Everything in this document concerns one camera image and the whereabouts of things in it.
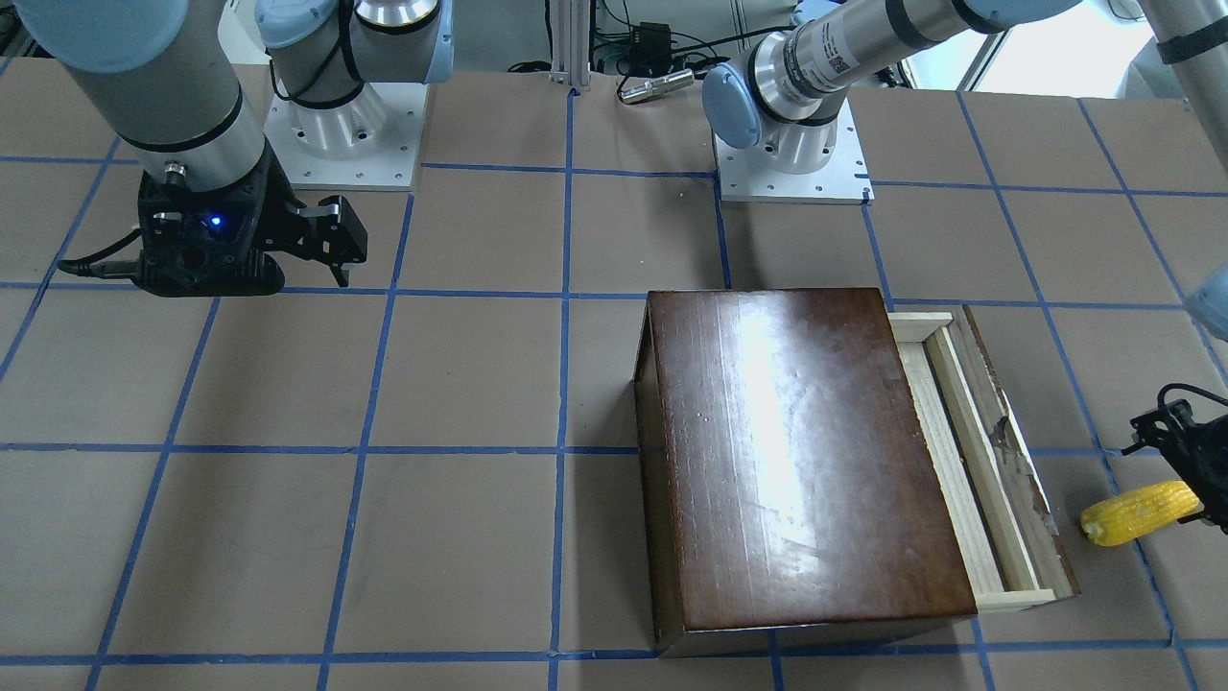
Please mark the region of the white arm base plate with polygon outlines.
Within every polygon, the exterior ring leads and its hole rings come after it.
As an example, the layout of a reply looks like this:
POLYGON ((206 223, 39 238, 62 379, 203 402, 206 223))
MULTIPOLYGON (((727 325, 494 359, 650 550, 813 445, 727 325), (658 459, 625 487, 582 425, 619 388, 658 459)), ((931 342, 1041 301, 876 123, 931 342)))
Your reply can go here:
POLYGON ((264 133, 303 191, 413 191, 430 93, 427 83, 366 83, 328 110, 276 98, 264 133))
POLYGON ((858 204, 874 201, 847 91, 833 122, 807 126, 763 119, 753 146, 736 149, 712 133, 720 195, 729 203, 858 204))

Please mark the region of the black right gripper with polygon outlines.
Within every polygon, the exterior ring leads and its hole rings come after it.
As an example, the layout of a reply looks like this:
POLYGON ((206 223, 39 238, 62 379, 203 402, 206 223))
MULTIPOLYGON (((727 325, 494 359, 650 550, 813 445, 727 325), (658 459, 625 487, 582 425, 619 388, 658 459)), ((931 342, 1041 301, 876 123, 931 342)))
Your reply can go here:
POLYGON ((324 264, 339 288, 367 261, 368 233, 343 194, 295 198, 273 153, 215 191, 189 191, 149 172, 138 188, 142 248, 131 284, 158 297, 257 297, 284 288, 276 252, 324 264))

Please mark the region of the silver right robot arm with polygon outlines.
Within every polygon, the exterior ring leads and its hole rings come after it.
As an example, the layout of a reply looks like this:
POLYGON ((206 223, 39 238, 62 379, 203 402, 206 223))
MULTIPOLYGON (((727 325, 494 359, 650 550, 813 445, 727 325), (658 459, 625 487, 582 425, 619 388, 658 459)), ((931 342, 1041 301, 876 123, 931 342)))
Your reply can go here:
POLYGON ((276 295, 279 253, 349 287, 368 233, 343 189, 411 187, 427 87, 456 70, 451 1, 255 2, 266 109, 223 52, 223 2, 14 9, 142 166, 131 231, 59 271, 165 298, 276 295))

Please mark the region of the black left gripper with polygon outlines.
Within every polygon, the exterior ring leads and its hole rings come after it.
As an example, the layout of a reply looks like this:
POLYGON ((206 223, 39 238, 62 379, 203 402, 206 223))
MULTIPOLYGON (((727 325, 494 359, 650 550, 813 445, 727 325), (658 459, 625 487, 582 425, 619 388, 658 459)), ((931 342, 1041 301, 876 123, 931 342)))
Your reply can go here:
POLYGON ((1170 412, 1167 419, 1175 442, 1178 476, 1200 500, 1200 519, 1227 530, 1227 417, 1200 423, 1170 412))

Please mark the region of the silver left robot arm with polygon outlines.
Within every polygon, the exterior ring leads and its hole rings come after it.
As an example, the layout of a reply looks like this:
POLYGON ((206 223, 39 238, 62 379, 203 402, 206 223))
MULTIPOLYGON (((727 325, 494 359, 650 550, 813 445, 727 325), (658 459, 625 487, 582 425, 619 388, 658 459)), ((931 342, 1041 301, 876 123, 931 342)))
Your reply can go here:
MULTIPOLYGON (((1175 72, 1192 113, 1226 171, 1226 1, 1136 1, 1156 36, 1160 64, 1175 72)), ((790 28, 768 31, 750 52, 712 66, 702 79, 702 113, 720 144, 754 150, 780 176, 822 171, 849 87, 872 72, 977 32, 1005 36, 1020 25, 1068 12, 1079 1, 846 1, 790 28)), ((1226 263, 1184 298, 1185 311, 1226 342, 1226 263)), ((1131 423, 1132 446, 1160 450, 1201 509, 1179 522, 1203 520, 1226 534, 1226 416, 1197 423, 1167 403, 1170 392, 1226 398, 1192 385, 1164 385, 1156 407, 1131 423)))

